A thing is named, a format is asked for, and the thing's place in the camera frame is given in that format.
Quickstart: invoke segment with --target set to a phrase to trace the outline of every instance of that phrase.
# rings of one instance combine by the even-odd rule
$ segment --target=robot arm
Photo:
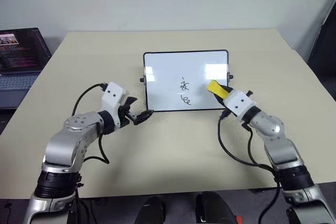
[[[138,116],[132,114],[130,105],[137,99],[128,97],[125,100],[126,96],[127,92],[123,88],[110,82],[105,88],[100,112],[74,115],[66,119],[62,130],[47,145],[42,171],[30,198],[24,223],[31,223],[37,214],[52,212],[65,213],[58,218],[66,220],[77,184],[81,181],[79,171],[89,145],[99,136],[128,125],[128,118],[137,125],[152,115],[152,110]]]
[[[255,128],[264,141],[266,154],[282,185],[285,200],[292,205],[287,211],[290,221],[336,223],[331,208],[318,185],[312,181],[294,143],[286,137],[283,122],[261,111],[250,99],[250,91],[244,94],[220,86],[216,81],[212,81],[208,89],[239,121]]]

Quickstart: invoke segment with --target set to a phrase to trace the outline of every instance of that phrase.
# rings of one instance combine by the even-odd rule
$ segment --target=laptop
[[[0,109],[15,109],[51,53],[38,28],[0,30]]]

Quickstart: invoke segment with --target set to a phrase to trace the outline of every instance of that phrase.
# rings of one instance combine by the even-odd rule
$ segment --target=white wall
[[[0,29],[39,27],[54,51],[72,30],[269,28],[307,59],[333,0],[0,0]]]

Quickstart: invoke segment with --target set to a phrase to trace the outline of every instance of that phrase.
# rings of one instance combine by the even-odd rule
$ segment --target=cable
[[[107,87],[107,84],[106,83],[98,83],[98,84],[95,84],[91,87],[89,87],[87,90],[85,90],[80,96],[79,98],[77,99],[76,103],[75,103],[75,106],[74,106],[74,109],[72,110],[72,114],[71,115],[74,115],[76,113],[76,110],[77,110],[77,106],[78,106],[78,103],[80,102],[80,100],[83,98],[83,96],[89,92],[91,89],[94,89],[96,87],[101,87],[103,88],[103,91],[105,91],[106,87]]]
[[[278,197],[280,194],[280,182],[277,181],[277,190],[273,196],[272,201],[268,204],[267,207],[265,207],[265,209],[261,212],[261,214],[259,215],[259,219],[258,219],[258,224],[261,224],[261,221],[263,220],[262,218],[264,217],[264,215],[268,212],[269,209],[272,208],[272,206],[275,204],[275,202],[277,201]]]
[[[92,214],[93,220],[95,224],[97,224],[97,219],[96,219],[95,213],[93,212],[92,200],[90,201],[90,208],[91,208],[91,214]]]
[[[221,145],[222,149],[225,151],[225,153],[230,156],[231,158],[233,158],[235,161],[238,161],[244,165],[248,165],[248,166],[256,166],[256,167],[259,167],[261,169],[265,169],[265,170],[268,170],[269,172],[271,172],[273,174],[273,176],[275,177],[275,180],[277,182],[277,189],[276,189],[276,193],[272,199],[272,201],[268,204],[268,206],[261,212],[259,218],[258,218],[258,224],[261,224],[262,220],[263,220],[263,217],[264,215],[268,212],[269,209],[271,209],[271,207],[275,204],[275,202],[277,201],[278,197],[279,197],[279,194],[280,194],[280,182],[278,181],[277,179],[277,175],[274,171],[274,169],[268,165],[265,165],[265,164],[258,164],[255,159],[253,158],[252,156],[252,152],[251,152],[251,142],[252,142],[252,138],[253,138],[253,132],[252,132],[252,129],[247,126],[247,125],[244,125],[244,128],[250,132],[250,137],[249,137],[249,140],[248,140],[248,144],[247,144],[247,151],[248,151],[248,156],[249,158],[251,159],[252,163],[250,162],[247,162],[247,161],[244,161],[238,157],[236,157],[235,155],[233,155],[226,147],[225,145],[223,144],[223,141],[222,141],[222,138],[221,138],[221,121],[226,118],[227,116],[229,115],[229,113],[227,113],[226,109],[224,109],[224,111],[222,112],[221,116],[219,117],[219,120],[218,120],[218,127],[217,127],[217,135],[218,135],[218,141],[219,141],[219,144]]]
[[[7,203],[5,204],[5,208],[8,208],[7,224],[9,224],[9,218],[10,218],[11,213],[12,213],[11,206],[12,206],[12,203],[9,203],[9,199],[7,199]]]
[[[79,202],[84,206],[86,217],[88,218],[88,224],[90,224],[90,213],[89,213],[89,208],[88,205],[83,200],[79,200]]]
[[[252,163],[257,164],[257,162],[253,158],[252,152],[251,152],[251,142],[252,142],[252,138],[253,138],[253,131],[250,127],[248,127],[248,131],[250,132],[250,138],[248,139],[248,143],[247,143],[248,156],[250,157],[250,160],[252,161]]]
[[[102,162],[105,163],[105,164],[109,164],[109,163],[110,163],[110,161],[109,161],[109,159],[106,157],[105,152],[104,152],[104,150],[103,150],[103,147],[102,147],[102,145],[101,145],[101,140],[102,140],[102,138],[103,138],[103,135],[100,134],[100,135],[99,135],[99,138],[98,138],[98,145],[99,145],[100,153],[101,153],[101,155],[103,156],[103,158],[101,158],[101,157],[97,157],[97,156],[90,156],[90,157],[86,157],[86,158],[84,158],[83,163],[84,163],[85,161],[87,161],[87,160],[90,160],[90,159],[97,159],[97,160],[99,160],[99,161],[102,161]]]
[[[222,138],[221,138],[221,121],[222,119],[219,118],[218,120],[218,127],[217,127],[217,135],[218,135],[218,141],[219,141],[219,144],[221,145],[222,149],[225,151],[225,153],[227,155],[229,155],[231,158],[233,158],[235,161],[238,161],[244,165],[248,165],[248,166],[256,166],[256,167],[259,167],[261,169],[265,169],[265,170],[268,170],[269,172],[272,172],[274,173],[274,170],[272,167],[268,166],[268,165],[265,165],[265,164],[254,164],[254,163],[250,163],[250,162],[247,162],[247,161],[244,161],[244,160],[241,160],[240,158],[236,157],[235,155],[233,155],[226,147],[225,145],[223,144],[222,142]]]
[[[79,205],[79,196],[77,188],[75,189],[75,201],[77,210],[77,224],[81,224],[80,205]]]

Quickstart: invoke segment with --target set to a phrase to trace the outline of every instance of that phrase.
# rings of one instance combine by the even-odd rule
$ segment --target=table
[[[266,113],[281,118],[316,183],[336,180],[336,103],[302,58],[274,29],[71,32],[68,33],[0,138],[0,197],[29,198],[45,147],[71,114],[77,97],[92,84],[114,81],[145,109],[142,55],[146,51],[227,49],[231,85],[252,90]],[[98,111],[102,92],[82,100],[78,113]],[[220,111],[154,113],[103,139],[111,164],[89,161],[81,174],[81,197],[175,193],[275,186],[270,173],[230,159],[217,140]],[[248,133],[233,116],[222,138],[248,158]],[[255,136],[255,159],[268,163]],[[94,142],[87,156],[99,155]]]

